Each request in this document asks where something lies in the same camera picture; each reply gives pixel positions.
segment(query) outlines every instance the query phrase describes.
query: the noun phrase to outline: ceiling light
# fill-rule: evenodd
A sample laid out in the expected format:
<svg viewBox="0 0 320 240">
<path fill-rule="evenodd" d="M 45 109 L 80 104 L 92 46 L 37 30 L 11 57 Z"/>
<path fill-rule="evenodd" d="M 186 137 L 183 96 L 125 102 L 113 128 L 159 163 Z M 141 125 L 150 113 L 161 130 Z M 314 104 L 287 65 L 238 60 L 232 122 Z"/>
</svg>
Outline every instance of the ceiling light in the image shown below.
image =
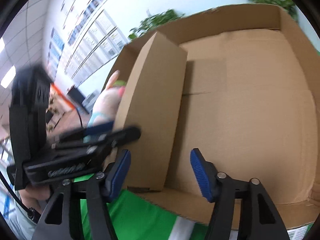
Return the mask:
<svg viewBox="0 0 320 240">
<path fill-rule="evenodd" d="M 1 37 L 1 39 L 0 39 L 0 52 L 4 49 L 4 46 L 5 46 L 5 44 L 4 44 L 3 38 Z"/>
<path fill-rule="evenodd" d="M 4 88 L 7 88 L 15 76 L 16 76 L 16 68 L 15 66 L 12 66 L 9 69 L 9 71 L 6 73 L 4 78 L 2 79 L 0 85 L 3 86 Z"/>
</svg>

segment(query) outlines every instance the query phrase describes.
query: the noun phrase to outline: white plush toy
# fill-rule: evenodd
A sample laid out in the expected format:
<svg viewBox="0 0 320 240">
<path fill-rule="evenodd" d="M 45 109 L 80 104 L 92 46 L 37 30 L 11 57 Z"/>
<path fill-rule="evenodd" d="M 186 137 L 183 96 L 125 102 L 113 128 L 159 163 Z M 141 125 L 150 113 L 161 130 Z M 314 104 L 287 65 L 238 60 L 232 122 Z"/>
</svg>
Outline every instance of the white plush toy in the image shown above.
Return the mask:
<svg viewBox="0 0 320 240">
<path fill-rule="evenodd" d="M 88 126 L 96 126 L 115 119 L 125 89 L 124 86 L 114 86 L 118 80 L 119 74 L 120 71 L 117 70 L 111 75 L 106 88 L 101 92 L 94 103 L 92 116 Z"/>
</svg>

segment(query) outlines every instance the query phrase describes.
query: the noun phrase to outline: person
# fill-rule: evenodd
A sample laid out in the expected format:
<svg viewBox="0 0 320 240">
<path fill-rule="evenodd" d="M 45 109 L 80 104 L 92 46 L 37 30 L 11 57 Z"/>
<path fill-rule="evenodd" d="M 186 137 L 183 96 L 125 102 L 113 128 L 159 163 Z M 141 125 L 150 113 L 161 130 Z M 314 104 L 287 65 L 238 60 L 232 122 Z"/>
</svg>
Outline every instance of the person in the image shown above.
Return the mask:
<svg viewBox="0 0 320 240">
<path fill-rule="evenodd" d="M 51 192 L 48 185 L 27 185 L 25 189 L 16 191 L 16 195 L 27 208 L 32 207 L 42 214 L 43 210 L 40 207 L 39 201 L 48 200 Z M 14 204 L 15 212 L 12 212 L 9 215 L 6 222 L 18 240 L 31 240 L 36 229 L 36 223 L 28 217 L 27 212 L 17 204 L 16 201 L 14 201 Z"/>
</svg>

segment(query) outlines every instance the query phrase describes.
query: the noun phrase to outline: orange object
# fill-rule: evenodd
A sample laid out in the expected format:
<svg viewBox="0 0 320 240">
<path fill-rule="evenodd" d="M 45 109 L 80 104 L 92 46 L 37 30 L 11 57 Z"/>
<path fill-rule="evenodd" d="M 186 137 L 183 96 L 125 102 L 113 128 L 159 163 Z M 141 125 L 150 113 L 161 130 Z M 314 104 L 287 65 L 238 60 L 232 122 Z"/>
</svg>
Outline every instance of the orange object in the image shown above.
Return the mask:
<svg viewBox="0 0 320 240">
<path fill-rule="evenodd" d="M 68 100 L 68 98 L 65 97 L 64 94 L 60 91 L 60 89 L 54 84 L 51 83 L 51 87 L 57 92 L 57 94 L 65 101 L 65 103 L 70 106 L 72 109 L 76 109 L 76 107 Z"/>
</svg>

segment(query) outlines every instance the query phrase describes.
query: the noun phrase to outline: open cardboard box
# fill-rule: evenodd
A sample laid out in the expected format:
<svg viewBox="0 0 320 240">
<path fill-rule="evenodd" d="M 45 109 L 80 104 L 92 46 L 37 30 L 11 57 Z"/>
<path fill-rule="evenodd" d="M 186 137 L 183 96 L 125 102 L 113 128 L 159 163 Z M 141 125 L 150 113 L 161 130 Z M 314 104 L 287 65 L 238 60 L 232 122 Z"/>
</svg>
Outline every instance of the open cardboard box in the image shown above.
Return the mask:
<svg viewBox="0 0 320 240">
<path fill-rule="evenodd" d="M 126 45 L 115 70 L 127 88 L 114 128 L 142 129 L 126 146 L 125 187 L 207 224 L 214 204 L 189 160 L 199 148 L 233 179 L 258 178 L 287 228 L 316 219 L 320 57 L 280 7 L 230 5 L 170 22 Z"/>
</svg>

